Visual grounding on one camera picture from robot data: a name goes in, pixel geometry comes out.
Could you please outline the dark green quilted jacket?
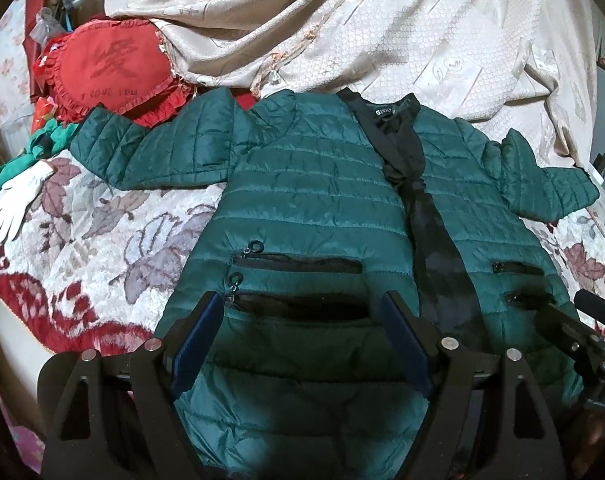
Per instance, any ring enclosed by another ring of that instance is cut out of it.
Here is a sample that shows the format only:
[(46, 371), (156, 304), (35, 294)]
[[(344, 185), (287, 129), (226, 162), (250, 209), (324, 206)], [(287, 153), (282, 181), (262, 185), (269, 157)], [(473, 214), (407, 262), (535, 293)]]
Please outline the dark green quilted jacket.
[(390, 479), (427, 402), (380, 324), (398, 292), (441, 333), (525, 355), (549, 408), (581, 378), (533, 325), (534, 299), (572, 311), (529, 230), (589, 206), (579, 168), (541, 167), (517, 131), (492, 141), (414, 96), (283, 90), (249, 110), (218, 89), (145, 128), (97, 107), (71, 153), (121, 191), (223, 183), (156, 333), (205, 292), (222, 325), (176, 411), (224, 478)]

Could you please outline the floral red white blanket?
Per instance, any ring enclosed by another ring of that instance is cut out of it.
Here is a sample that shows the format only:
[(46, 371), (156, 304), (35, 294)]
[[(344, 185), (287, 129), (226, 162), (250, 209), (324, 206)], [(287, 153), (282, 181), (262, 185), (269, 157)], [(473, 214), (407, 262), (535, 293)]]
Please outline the floral red white blanket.
[(68, 151), (50, 161), (14, 240), (0, 244), (0, 300), (44, 348), (138, 348), (153, 333), (224, 190), (120, 192)]

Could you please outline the green and white garment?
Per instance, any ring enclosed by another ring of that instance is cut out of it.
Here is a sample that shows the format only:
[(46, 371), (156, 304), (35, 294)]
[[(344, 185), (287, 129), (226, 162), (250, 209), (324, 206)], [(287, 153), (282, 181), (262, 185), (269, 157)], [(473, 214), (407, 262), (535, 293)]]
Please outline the green and white garment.
[(56, 173), (50, 159), (69, 148), (78, 127), (50, 119), (33, 133), (22, 154), (0, 166), (0, 243), (17, 236), (28, 207)]

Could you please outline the beige embroidered bedspread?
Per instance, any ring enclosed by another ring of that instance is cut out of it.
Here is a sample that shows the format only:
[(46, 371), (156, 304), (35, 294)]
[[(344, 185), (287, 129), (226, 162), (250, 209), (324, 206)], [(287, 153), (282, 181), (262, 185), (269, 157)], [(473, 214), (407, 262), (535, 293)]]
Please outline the beige embroidered bedspread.
[(597, 101), (591, 0), (105, 0), (147, 18), (176, 73), (205, 87), (407, 94), (541, 164), (584, 166)]

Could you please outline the red heart ruffled pillow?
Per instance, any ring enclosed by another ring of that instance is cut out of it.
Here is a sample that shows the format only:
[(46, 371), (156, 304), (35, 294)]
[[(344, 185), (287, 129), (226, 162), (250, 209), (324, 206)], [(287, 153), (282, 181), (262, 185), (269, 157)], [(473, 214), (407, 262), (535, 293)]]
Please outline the red heart ruffled pillow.
[(62, 122), (81, 122), (101, 106), (153, 127), (195, 93), (174, 73), (160, 30), (142, 18), (92, 20), (48, 40), (32, 73)]

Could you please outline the clear plastic bag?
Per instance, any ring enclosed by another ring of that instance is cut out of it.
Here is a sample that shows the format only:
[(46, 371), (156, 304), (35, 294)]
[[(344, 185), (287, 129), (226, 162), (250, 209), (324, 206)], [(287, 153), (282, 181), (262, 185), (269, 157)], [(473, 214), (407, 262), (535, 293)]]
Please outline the clear plastic bag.
[(56, 20), (53, 11), (44, 6), (36, 14), (36, 22), (29, 32), (29, 38), (43, 48), (50, 40), (65, 34), (66, 29)]

